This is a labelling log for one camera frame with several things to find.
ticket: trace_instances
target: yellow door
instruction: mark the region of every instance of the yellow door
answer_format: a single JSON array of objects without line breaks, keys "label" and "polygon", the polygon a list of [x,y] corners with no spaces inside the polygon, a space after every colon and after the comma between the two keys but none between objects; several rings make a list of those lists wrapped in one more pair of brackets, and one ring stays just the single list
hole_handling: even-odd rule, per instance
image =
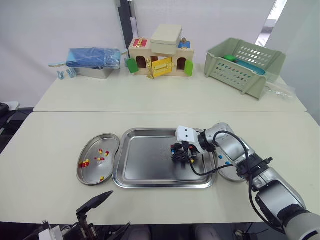
[{"label": "yellow door", "polygon": [[167,57],[152,62],[152,73],[154,77],[172,72],[172,57]]}]

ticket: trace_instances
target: round metal plate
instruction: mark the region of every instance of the round metal plate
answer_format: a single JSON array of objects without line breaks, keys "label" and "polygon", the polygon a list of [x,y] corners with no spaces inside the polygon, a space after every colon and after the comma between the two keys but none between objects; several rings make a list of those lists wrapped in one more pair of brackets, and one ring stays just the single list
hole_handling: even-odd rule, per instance
[{"label": "round metal plate", "polygon": [[97,185],[107,181],[114,169],[115,155],[119,149],[119,138],[110,133],[91,139],[82,150],[76,165],[76,176],[85,185]]}]

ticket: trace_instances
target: metal container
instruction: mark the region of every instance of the metal container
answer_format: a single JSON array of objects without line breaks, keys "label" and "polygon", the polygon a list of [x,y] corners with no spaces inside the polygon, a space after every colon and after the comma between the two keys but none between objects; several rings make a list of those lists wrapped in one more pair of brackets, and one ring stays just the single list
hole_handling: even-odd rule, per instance
[{"label": "metal container", "polygon": [[[175,128],[133,128],[121,139],[115,158],[113,180],[122,188],[208,188],[216,173],[197,176],[189,164],[171,160]],[[198,173],[215,168],[213,156],[199,154],[193,164]]]},{"label": "metal container", "polygon": [[[119,149],[119,138],[110,133],[102,134],[91,139],[82,150],[76,165],[76,176],[85,185],[97,185],[107,181],[114,169],[115,155]],[[82,164],[89,160],[89,165]]]}]

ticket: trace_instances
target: green plastic basket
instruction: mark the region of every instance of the green plastic basket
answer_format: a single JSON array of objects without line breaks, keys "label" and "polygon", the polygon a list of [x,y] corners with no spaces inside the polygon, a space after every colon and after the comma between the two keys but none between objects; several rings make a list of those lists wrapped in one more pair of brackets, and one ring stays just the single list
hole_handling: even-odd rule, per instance
[{"label": "green plastic basket", "polygon": [[[228,61],[223,57],[233,55],[237,59],[261,68],[258,75],[249,68]],[[260,99],[266,81],[275,82],[279,77],[286,55],[240,39],[229,38],[207,52],[204,73],[241,91]]]}]

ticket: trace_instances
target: metal tray rim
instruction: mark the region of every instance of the metal tray rim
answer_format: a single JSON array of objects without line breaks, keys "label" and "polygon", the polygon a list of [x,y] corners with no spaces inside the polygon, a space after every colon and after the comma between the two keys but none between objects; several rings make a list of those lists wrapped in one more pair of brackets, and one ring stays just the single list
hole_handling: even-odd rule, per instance
[{"label": "metal tray rim", "polygon": [[[113,170],[112,170],[111,174],[110,174],[108,177],[106,177],[103,181],[96,182],[96,183],[88,183],[88,182],[85,182],[85,181],[83,181],[82,179],[80,179],[80,177],[79,177],[79,175],[78,175],[79,161],[80,161],[80,159],[81,159],[81,156],[82,156],[83,153],[85,152],[85,149],[86,149],[86,147],[88,146],[88,144],[89,144],[91,141],[93,141],[94,139],[96,139],[97,137],[100,137],[100,136],[110,136],[109,138],[115,139],[116,142],[117,142],[116,151],[115,151],[114,156],[113,156],[113,158],[112,158]],[[86,145],[84,146],[84,148],[82,149],[82,151],[81,151],[81,153],[80,153],[80,155],[79,155],[79,157],[78,157],[78,160],[77,160],[77,162],[76,162],[76,169],[75,169],[76,178],[77,178],[82,184],[87,185],[87,186],[95,186],[95,185],[102,184],[102,183],[104,183],[105,181],[109,180],[110,177],[113,175],[113,172],[114,172],[114,169],[115,169],[115,159],[116,159],[117,153],[118,153],[118,151],[119,151],[119,146],[120,146],[120,140],[119,140],[119,138],[118,138],[116,135],[112,134],[112,133],[99,134],[99,135],[93,137],[92,139],[90,139],[90,141],[88,141],[88,142],[86,143]]]}]

